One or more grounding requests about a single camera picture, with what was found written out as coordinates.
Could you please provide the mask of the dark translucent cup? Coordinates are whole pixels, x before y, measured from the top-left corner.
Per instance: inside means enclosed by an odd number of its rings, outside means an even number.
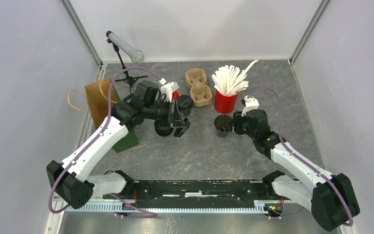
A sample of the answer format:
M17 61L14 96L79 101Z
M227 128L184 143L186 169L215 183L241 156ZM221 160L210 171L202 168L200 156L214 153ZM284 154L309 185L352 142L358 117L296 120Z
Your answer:
M214 120L215 132L218 137L226 137L231 132L230 121L232 117L228 115L219 115Z
M187 117L191 113L193 100L189 95L180 95L177 98L177 108L181 117Z

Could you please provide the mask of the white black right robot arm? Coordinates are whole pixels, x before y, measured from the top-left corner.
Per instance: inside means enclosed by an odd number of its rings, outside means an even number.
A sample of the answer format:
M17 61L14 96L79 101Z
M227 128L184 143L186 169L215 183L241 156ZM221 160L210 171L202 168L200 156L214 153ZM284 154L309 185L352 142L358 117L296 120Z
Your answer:
M335 175L300 155L285 138L271 130L263 110L235 111L230 126L234 133L248 136L260 154L296 177L291 179L281 171L265 176L262 194L266 198L279 195L298 203L327 231L353 224L360 207L345 174Z

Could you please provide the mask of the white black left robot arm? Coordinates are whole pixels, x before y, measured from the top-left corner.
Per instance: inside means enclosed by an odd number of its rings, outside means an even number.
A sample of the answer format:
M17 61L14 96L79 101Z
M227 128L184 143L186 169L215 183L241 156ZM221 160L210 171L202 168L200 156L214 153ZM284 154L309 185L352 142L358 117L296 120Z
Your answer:
M70 156L60 163L51 161L46 171L51 185L50 198L57 193L73 209L83 207L91 198L114 193L121 198L133 194L133 185L123 173L91 176L90 172L113 145L123 139L145 119L154 120L160 136L181 137L190 127L188 118L179 114L177 82L164 83L144 80L133 94L115 105L98 129Z

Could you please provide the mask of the red cylindrical straw holder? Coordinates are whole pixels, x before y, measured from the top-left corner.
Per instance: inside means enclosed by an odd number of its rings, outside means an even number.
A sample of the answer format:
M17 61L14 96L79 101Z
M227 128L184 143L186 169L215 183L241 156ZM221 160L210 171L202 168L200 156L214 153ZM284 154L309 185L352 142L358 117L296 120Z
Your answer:
M238 94L227 97L216 91L214 108L220 114L229 114L233 112L237 98Z

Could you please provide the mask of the brown cardboard cup carrier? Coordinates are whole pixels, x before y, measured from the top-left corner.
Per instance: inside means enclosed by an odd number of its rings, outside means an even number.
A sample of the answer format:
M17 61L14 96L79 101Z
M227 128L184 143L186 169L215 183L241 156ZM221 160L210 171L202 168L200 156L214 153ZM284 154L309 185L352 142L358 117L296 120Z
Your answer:
M187 86L190 89L190 97L193 105L203 107L212 103L212 91L207 85L205 71L200 68L193 68L185 72Z

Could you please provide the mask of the green bag holder block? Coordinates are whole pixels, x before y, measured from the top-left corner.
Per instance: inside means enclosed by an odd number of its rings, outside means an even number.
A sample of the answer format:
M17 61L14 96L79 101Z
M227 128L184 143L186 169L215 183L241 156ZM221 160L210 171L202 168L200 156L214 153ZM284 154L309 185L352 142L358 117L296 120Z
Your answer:
M112 101L111 101L111 107L115 105L115 102L119 102L121 99L118 95L118 93L113 89L112 90ZM105 117L108 114L108 111L110 108L108 108L108 99L105 99L101 94L95 99L95 106L94 106L94 113L93 116L93 122L94 127L98 128L101 123L104 121ZM117 143L115 143L112 146L112 149L116 153L120 153L122 151L125 151L127 149L130 149L136 145L138 145L138 139L135 135L134 130L130 131L124 138L119 140Z

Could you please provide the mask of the grey microphone on stand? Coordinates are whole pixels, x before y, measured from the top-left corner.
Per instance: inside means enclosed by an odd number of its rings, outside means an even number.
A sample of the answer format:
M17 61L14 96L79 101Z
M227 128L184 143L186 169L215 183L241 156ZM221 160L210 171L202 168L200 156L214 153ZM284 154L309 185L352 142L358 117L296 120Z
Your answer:
M126 66L125 63L122 60L120 51L124 52L133 63L136 64L142 64L145 60L145 57L143 53L140 50L137 50L130 46L128 43L126 43L124 40L122 40L119 36L117 36L112 31L106 32L107 37L107 43L112 44L114 51L117 53L118 58L120 60L120 63L122 65L122 69L125 70ZM132 93L132 87L133 85L140 79L140 78L147 78L148 76L138 76L138 77L132 77L129 75L128 71L124 72L125 78L116 79L116 82L125 82L129 85L129 91Z

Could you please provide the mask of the brown paper bag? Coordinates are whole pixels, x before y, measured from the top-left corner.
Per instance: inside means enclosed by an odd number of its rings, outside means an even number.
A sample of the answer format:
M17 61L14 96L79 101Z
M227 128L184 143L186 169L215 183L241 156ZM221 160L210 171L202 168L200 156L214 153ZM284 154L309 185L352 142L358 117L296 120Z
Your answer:
M72 108L76 110L90 113L94 127L98 128L107 117L109 104L114 106L117 102L119 102L119 98L114 87L112 88L111 100L109 101L108 99L109 87L111 83L112 80L110 78L105 78L100 81L88 84L84 87L86 94L83 94L78 90L70 90L67 94L67 102ZM71 104L70 94L72 92L78 93L86 98L88 110L75 107Z

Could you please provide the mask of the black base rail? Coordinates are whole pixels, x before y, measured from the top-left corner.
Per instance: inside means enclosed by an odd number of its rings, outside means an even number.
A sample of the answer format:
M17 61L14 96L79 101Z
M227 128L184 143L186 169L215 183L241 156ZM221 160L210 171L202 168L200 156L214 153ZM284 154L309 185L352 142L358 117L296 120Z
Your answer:
M288 198L275 194L261 180L134 180L118 193L134 200L137 208L251 208L254 201L279 203Z

